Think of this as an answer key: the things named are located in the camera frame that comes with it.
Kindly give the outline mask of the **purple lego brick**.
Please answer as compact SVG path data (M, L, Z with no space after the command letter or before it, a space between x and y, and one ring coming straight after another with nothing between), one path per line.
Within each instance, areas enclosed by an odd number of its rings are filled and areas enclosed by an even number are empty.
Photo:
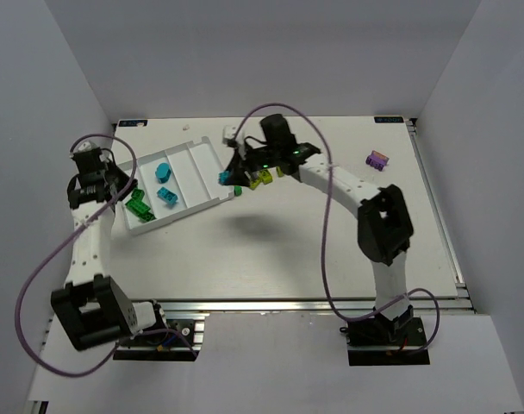
M366 157L365 164L373 167L374 169L382 172L383 169L388 165L390 158L376 150L372 150L371 153Z

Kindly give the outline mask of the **blue rounded lego brick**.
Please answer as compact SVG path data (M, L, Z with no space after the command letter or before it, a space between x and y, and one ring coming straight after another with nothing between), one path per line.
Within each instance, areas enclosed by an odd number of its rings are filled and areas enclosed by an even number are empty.
M171 167L168 163L160 163L155 170L155 178L160 183L166 183L172 175Z

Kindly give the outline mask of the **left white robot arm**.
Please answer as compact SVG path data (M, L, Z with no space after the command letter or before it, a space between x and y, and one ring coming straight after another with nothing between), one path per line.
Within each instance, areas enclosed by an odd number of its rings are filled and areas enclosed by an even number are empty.
M115 205L138 185L116 165L110 151L86 141L73 151L78 173L67 186L75 229L72 262L64 287L51 294L52 308L78 351L125 340L163 327L162 310L153 300L135 303L110 271L110 240Z

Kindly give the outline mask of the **green wedge lego brick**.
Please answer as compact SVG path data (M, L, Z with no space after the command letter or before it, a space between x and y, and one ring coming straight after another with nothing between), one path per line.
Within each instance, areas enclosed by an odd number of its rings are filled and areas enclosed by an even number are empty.
M145 192L142 189L134 188L131 193L131 198L137 201L141 201L145 197Z

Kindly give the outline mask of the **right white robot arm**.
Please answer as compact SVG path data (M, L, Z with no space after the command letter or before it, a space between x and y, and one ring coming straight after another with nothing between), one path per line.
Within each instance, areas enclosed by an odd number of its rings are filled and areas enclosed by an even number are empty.
M265 138L257 147L236 127L223 130L222 141L234 154L219 175L220 185L249 186L263 170L277 167L347 209L357 221L357 242L373 270L376 299L371 317L395 340L413 317L406 259L414 228L402 191L396 185L366 183L335 166L317 146L297 141L280 114L263 118L260 127Z

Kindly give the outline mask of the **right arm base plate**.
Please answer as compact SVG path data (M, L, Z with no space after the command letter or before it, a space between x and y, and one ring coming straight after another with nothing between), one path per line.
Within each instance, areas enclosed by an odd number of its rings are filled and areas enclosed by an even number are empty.
M367 319L340 327L346 339L350 367L427 366L430 364L427 343L420 317L412 319L396 339L390 339L377 322Z

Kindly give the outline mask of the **green long lego brick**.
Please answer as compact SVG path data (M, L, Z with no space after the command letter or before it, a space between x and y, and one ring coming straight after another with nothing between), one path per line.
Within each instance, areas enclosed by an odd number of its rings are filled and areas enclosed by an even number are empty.
M151 208L138 199L130 198L125 203L125 207L143 223L149 223L156 219Z

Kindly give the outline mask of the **teal square lego brick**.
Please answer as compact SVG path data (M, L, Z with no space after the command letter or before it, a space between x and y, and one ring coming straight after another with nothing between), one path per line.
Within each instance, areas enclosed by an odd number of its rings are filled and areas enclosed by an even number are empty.
M218 176L218 183L220 185L228 185L229 177L230 171L220 172Z

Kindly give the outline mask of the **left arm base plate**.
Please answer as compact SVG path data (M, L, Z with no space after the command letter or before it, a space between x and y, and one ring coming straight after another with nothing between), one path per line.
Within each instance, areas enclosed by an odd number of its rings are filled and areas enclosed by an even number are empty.
M200 354L203 343L203 318L170 318L166 321L169 329L177 331L182 340L173 332L164 332L129 339L116 350L114 361L149 362L194 362Z

